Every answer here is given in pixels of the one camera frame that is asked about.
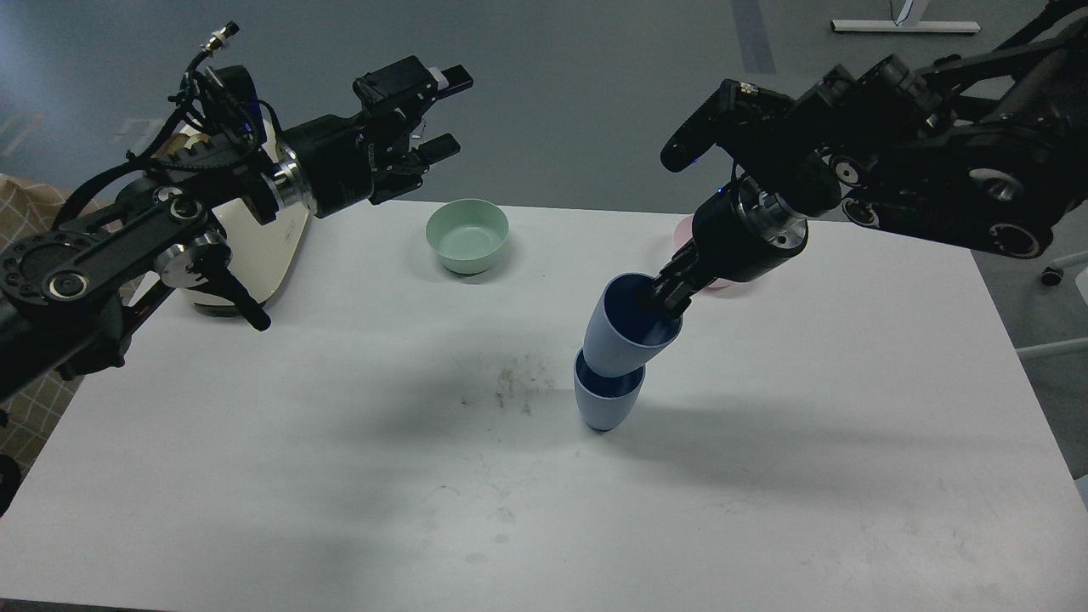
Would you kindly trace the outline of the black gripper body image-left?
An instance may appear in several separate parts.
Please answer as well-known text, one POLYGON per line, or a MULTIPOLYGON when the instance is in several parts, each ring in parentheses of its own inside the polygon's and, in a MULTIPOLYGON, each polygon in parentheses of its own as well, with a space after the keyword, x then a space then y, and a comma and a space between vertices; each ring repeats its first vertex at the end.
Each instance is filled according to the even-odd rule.
POLYGON ((277 146, 302 169, 312 213, 323 219, 361 201, 392 201, 419 189, 424 164, 411 137, 423 120, 390 115, 316 117, 277 136, 277 146))

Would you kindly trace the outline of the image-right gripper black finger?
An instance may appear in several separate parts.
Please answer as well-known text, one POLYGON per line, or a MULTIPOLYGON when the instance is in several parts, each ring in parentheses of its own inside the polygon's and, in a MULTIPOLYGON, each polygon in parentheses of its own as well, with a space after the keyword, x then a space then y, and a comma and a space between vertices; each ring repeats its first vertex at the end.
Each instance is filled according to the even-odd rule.
POLYGON ((679 319, 692 297, 710 284, 710 268, 700 258, 695 241, 685 241, 650 286, 650 310, 679 319))

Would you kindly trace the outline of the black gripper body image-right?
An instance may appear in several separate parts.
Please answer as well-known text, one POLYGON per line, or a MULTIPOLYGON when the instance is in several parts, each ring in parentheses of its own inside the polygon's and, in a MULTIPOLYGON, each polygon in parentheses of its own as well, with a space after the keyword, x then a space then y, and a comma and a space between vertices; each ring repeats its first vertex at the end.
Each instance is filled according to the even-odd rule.
POLYGON ((755 281, 808 246, 808 218, 746 174, 700 206, 692 232, 695 279, 704 284, 755 281))

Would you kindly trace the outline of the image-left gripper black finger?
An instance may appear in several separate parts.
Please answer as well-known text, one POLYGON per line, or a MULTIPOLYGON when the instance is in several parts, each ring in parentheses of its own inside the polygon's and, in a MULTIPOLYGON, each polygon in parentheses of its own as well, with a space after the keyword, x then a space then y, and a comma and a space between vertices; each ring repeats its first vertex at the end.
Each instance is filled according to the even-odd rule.
POLYGON ((422 186, 423 179, 432 167, 450 159, 462 151, 460 143, 452 134, 442 134, 435 139, 422 144, 413 144, 401 155, 401 174, 405 178, 405 189, 413 191, 422 186))
POLYGON ((357 119, 364 125, 396 120, 415 128, 435 102, 473 85, 473 75, 463 65, 440 70, 426 68, 418 57, 398 59, 354 79, 354 96, 360 102, 357 119))

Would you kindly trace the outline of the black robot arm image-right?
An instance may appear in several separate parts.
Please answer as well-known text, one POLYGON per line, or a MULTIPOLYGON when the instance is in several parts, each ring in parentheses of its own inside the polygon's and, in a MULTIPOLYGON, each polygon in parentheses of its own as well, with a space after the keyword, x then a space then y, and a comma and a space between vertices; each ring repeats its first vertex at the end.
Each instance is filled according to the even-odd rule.
POLYGON ((638 299, 672 319, 717 280, 750 282, 801 254, 808 222, 1040 256, 1085 204, 1085 3, 1049 1, 987 54, 860 76, 837 65, 798 98, 724 79, 660 152, 681 172, 717 147, 729 181, 638 299))

